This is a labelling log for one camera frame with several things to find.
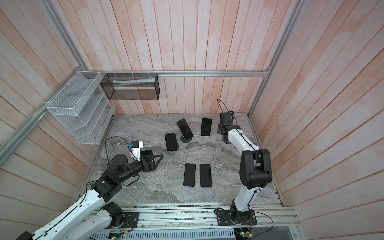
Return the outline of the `black phone blue case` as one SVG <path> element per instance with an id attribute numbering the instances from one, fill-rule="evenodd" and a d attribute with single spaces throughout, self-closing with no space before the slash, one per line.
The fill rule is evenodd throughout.
<path id="1" fill-rule="evenodd" d="M 177 135 L 174 133 L 165 134 L 166 148 L 168 152 L 176 151 Z"/>

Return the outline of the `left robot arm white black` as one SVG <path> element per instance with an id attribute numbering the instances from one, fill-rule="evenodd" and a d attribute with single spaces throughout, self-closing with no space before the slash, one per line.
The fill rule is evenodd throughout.
<path id="1" fill-rule="evenodd" d="M 140 160 L 129 163 L 124 154 L 115 155 L 107 163 L 107 169 L 83 197 L 61 213 L 54 220 L 36 230 L 24 232 L 19 240 L 85 240 L 107 227 L 121 228 L 124 212 L 116 203 L 111 203 L 130 178 L 141 172 L 155 171 L 163 155 L 154 155 L 151 150 L 143 151 Z"/>

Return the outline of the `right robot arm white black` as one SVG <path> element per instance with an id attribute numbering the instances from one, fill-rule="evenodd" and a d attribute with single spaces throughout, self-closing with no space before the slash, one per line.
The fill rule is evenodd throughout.
<path id="1" fill-rule="evenodd" d="M 234 224 L 252 221 L 251 205 L 273 179 L 270 152 L 252 143 L 239 126 L 229 122 L 219 123 L 218 133 L 226 144 L 234 145 L 241 154 L 239 176 L 242 186 L 230 207 L 231 221 Z"/>

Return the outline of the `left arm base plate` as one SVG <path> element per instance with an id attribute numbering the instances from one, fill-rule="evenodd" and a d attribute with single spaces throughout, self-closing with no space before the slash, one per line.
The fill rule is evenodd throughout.
<path id="1" fill-rule="evenodd" d="M 139 212 L 117 213 L 112 215 L 111 223 L 106 227 L 107 229 L 128 228 L 135 229 L 138 225 Z"/>

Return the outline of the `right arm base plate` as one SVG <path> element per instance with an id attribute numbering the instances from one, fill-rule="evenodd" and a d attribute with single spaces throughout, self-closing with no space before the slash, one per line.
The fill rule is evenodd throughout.
<path id="1" fill-rule="evenodd" d="M 236 210 L 224 210 L 219 208 L 215 209 L 214 213 L 217 216 L 219 226 L 257 225 L 257 219 L 253 210 L 238 212 Z"/>

